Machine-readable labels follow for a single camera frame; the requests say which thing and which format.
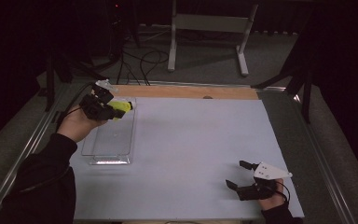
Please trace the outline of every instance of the cable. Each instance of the cable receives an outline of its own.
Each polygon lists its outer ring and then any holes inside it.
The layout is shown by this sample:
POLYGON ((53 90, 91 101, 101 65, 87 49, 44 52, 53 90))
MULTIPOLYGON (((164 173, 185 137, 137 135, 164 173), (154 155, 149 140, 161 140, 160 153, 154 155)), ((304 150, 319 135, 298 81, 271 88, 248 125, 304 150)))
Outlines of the cable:
POLYGON ((148 81, 147 79, 147 75, 150 74, 150 72, 155 69, 157 67, 158 64, 160 63, 166 63, 169 59, 168 57, 168 53, 167 52, 164 52, 164 51, 161 51, 161 50, 158 50, 158 49, 155 49, 155 48, 151 48, 151 47, 148 47, 146 49, 153 49, 152 51, 149 51, 147 52, 146 54, 144 54, 141 58, 135 56, 135 55, 132 55, 128 52, 126 52, 125 50, 122 50, 122 55, 121 55, 121 65, 120 65, 120 69, 119 69, 119 72, 118 72, 118 76, 117 76, 117 81, 116 81, 116 84, 118 84, 120 78, 121 78, 121 73, 122 73, 122 68, 123 68, 123 65, 125 65, 125 67, 128 69, 128 73, 127 73, 127 83, 130 82, 130 75, 135 78, 135 80, 138 82, 139 85, 141 85, 140 81, 138 80, 138 78, 136 77, 135 74, 133 74, 132 72, 132 69, 131 69, 131 66, 129 63, 126 63, 125 60, 124 60, 124 54, 126 55, 129 55, 131 56, 132 58, 134 59, 137 59, 137 60, 140 60, 140 63, 139 63, 139 66, 140 66, 140 69, 141 69, 141 72, 142 72, 142 76, 144 77, 144 80, 145 80, 145 85, 147 86, 150 86, 150 82, 148 81), (145 57, 147 57, 148 55, 152 54, 152 53, 158 53, 158 60, 155 61, 155 62, 151 62, 151 61, 148 61, 145 59, 145 57), (147 71, 144 70, 144 63, 152 63, 153 66, 148 69, 147 71))
POLYGON ((59 175, 56 175, 56 176, 52 177, 51 179, 45 180, 45 181, 40 182, 38 184, 32 185, 31 187, 28 187, 26 189, 21 189, 19 191, 12 192, 12 193, 8 194, 7 197, 11 198, 11 197, 19 196, 19 195, 22 195, 24 193, 29 193, 29 192, 31 192, 33 190, 41 189, 41 188, 43 188, 43 187, 45 187, 47 185, 53 184, 53 183, 57 182, 58 180, 60 180, 61 178, 63 178, 68 173, 68 171, 69 171, 69 166, 67 166, 65 168, 65 170, 62 173, 60 173, 59 175))
POLYGON ((290 191, 289 191, 289 189, 283 184, 283 183, 280 183, 280 182, 277 182, 277 181, 275 181, 277 184, 280 184, 280 185, 282 185, 285 189, 286 189, 286 191, 287 191, 287 194, 288 194, 288 196, 289 196, 289 199, 287 200, 287 202, 289 203, 290 202, 290 191))
POLYGON ((72 101, 69 103, 69 105, 65 108, 65 110, 60 114, 58 120, 57 120, 57 128, 56 131, 60 128, 61 123, 63 121, 63 119, 69 115, 70 113, 74 112, 75 110, 69 112, 69 110, 72 108, 73 104, 75 103, 75 101, 77 100, 77 98, 80 96, 80 94, 88 87, 88 86, 92 86, 94 83, 93 82, 88 82, 86 83, 82 88, 80 88, 80 90, 77 92, 77 94, 74 96, 74 98, 72 98, 72 101))
POLYGON ((290 202, 290 191, 289 191, 289 189, 288 189, 284 184, 282 184, 282 183, 280 183, 280 182, 275 181, 275 183, 282 185, 282 186, 287 190, 287 193, 289 194, 289 198, 287 198, 286 195, 284 195, 284 193, 282 193, 282 192, 280 192, 280 191, 277 191, 276 189, 272 189, 272 188, 267 187, 267 186, 264 186, 264 185, 261 186, 261 187, 264 188, 264 189, 267 189, 267 190, 269 190, 269 191, 271 191, 271 192, 274 192, 274 193, 276 193, 276 194, 281 195, 281 196, 284 198, 284 200, 289 203, 289 202, 290 202))

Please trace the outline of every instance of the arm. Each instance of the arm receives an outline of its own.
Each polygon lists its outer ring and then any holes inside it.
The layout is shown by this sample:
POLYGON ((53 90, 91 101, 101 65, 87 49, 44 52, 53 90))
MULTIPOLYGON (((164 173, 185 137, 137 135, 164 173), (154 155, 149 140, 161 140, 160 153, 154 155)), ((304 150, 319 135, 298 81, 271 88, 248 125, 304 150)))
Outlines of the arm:
MULTIPOLYGON (((283 192, 283 180, 277 179, 277 191, 283 192)), ((265 200, 258 200, 266 224, 301 224, 303 220, 293 217, 289 211, 289 202, 286 202, 282 195, 275 193, 272 197, 265 200)))
POLYGON ((68 114, 46 147, 21 164, 2 201, 0 223, 73 223, 76 188, 69 160, 76 142, 105 122, 87 119, 81 109, 68 114))

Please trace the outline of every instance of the white paper sheet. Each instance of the white paper sheet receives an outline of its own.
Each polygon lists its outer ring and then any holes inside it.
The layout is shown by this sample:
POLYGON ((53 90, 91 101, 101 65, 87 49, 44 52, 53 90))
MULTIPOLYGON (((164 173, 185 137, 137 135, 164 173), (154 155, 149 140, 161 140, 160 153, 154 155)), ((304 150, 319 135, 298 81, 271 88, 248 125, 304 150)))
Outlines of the white paper sheet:
MULTIPOLYGON (((139 97, 136 110, 132 164, 89 165, 78 144, 75 219, 261 218, 257 202, 226 186, 254 183, 241 160, 287 170, 261 101, 139 97)), ((303 217, 291 179, 284 181, 292 214, 303 217)))

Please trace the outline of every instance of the clear plastic container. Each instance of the clear plastic container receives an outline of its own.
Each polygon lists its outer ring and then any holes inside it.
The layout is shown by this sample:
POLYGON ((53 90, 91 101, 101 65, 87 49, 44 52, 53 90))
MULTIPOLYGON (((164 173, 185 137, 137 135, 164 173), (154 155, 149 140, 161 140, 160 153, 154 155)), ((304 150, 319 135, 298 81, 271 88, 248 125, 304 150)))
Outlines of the clear plastic container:
MULTIPOLYGON (((113 100, 136 104, 133 97, 119 97, 113 100)), ((132 162, 135 111, 134 107, 122 119, 108 120, 104 125, 91 131, 85 138, 82 148, 82 155, 89 157, 89 164, 113 165, 132 162)))

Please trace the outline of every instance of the human hand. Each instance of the human hand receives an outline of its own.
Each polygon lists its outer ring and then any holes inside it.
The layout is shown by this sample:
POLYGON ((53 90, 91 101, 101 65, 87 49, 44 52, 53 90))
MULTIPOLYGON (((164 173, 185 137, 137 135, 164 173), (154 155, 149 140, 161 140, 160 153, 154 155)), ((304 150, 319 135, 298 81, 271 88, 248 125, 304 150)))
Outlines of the human hand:
POLYGON ((75 142, 83 140, 92 129, 101 126, 107 120, 88 119, 79 105, 74 106, 69 114, 63 119, 57 133, 60 133, 75 142))
MULTIPOLYGON (((280 193, 283 193, 283 179, 276 179, 277 182, 277 191, 280 193)), ((277 207, 279 205, 284 204, 284 198, 281 194, 275 193, 272 195, 272 197, 263 199, 263 200, 257 200, 260 204, 263 211, 269 210, 271 208, 277 207)))

